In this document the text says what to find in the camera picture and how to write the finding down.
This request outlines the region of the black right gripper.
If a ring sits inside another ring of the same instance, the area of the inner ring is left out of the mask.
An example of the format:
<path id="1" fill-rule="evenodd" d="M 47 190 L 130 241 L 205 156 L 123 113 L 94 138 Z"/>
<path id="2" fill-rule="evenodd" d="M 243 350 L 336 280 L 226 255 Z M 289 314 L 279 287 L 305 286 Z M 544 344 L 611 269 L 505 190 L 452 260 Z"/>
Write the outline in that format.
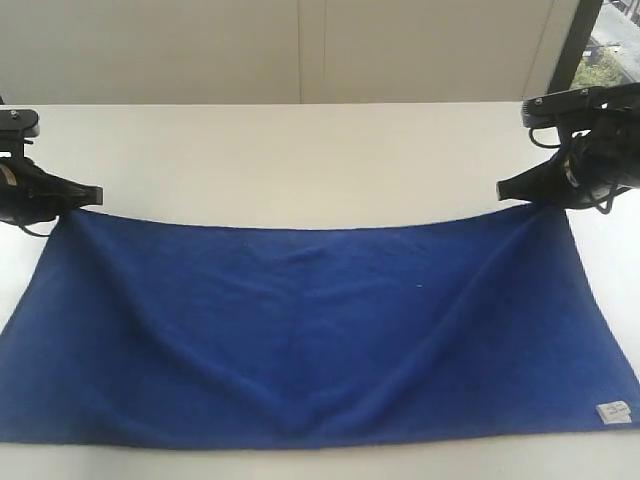
<path id="1" fill-rule="evenodd" d="M 614 200 L 639 187 L 639 116 L 609 112 L 568 153 L 514 177 L 499 180 L 499 201 L 522 200 L 565 209 L 610 209 Z"/>

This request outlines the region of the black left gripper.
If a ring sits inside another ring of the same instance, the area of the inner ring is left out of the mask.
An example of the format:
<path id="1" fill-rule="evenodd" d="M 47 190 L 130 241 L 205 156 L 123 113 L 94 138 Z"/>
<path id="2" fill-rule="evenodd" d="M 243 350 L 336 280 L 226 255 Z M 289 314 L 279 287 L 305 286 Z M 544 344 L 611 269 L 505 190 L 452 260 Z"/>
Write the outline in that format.
<path id="1" fill-rule="evenodd" d="M 44 200 L 39 197 L 44 192 Z M 1 158 L 1 221 L 8 224 L 47 222 L 86 206 L 102 206 L 100 186 L 49 175 L 29 158 Z"/>

